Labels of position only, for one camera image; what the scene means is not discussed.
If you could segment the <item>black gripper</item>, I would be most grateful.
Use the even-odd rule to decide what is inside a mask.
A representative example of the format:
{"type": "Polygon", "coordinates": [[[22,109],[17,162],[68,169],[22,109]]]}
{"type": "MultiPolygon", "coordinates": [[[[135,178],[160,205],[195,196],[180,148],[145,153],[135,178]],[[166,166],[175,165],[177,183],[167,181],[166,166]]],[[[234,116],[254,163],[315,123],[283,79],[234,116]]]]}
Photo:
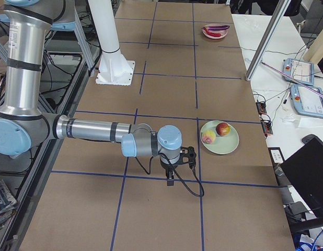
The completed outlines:
{"type": "Polygon", "coordinates": [[[160,150],[160,163],[166,172],[167,186],[174,185],[175,169],[180,165],[188,164],[189,168],[195,173],[196,152],[194,147],[181,146],[177,150],[160,150]]]}

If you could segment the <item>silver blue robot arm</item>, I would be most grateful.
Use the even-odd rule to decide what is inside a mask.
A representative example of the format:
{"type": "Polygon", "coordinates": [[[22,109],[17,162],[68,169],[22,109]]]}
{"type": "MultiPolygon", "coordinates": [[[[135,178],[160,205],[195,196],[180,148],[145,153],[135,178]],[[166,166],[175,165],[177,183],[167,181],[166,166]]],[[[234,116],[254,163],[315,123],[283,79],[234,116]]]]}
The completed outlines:
{"type": "Polygon", "coordinates": [[[5,100],[0,105],[0,153],[22,154],[48,139],[78,138],[120,143],[126,157],[159,157],[167,184],[178,177],[177,166],[195,169],[196,154],[182,146],[180,130],[166,125],[153,131],[147,124],[86,121],[42,113],[38,96],[46,32],[77,30],[73,1],[6,1],[9,18],[5,100]]]}

